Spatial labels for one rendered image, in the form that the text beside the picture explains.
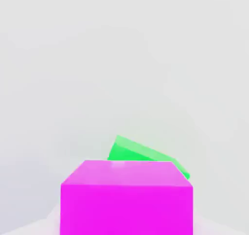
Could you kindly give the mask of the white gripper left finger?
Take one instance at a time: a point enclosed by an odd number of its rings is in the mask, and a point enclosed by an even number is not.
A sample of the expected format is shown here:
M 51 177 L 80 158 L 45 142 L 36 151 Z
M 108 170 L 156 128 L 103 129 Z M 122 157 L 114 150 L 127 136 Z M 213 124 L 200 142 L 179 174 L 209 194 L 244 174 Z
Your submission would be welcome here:
M 46 218 L 40 219 L 7 233 L 7 235 L 59 235 L 60 234 L 60 202 Z

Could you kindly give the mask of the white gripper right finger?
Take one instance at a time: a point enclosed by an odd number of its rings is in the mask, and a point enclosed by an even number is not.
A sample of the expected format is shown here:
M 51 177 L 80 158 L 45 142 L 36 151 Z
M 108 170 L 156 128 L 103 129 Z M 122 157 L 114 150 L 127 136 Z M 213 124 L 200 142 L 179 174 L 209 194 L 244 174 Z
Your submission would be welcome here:
M 204 218 L 194 210 L 194 235 L 241 235 L 241 232 Z

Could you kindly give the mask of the small magenta cube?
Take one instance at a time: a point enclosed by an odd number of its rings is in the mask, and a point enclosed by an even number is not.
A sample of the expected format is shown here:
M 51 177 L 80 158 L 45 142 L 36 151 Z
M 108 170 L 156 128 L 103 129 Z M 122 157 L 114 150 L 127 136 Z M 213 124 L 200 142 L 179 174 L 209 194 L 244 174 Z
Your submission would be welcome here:
M 194 235 L 193 216 L 172 162 L 89 160 L 61 184 L 60 235 Z

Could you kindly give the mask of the small green cube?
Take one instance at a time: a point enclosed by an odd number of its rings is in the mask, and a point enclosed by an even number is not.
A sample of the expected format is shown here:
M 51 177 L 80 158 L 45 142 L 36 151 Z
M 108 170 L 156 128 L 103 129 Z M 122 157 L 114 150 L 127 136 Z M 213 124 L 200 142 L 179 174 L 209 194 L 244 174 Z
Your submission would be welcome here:
M 175 158 L 122 136 L 116 137 L 107 159 L 111 161 L 168 161 L 172 162 L 186 179 L 190 178 L 190 173 Z

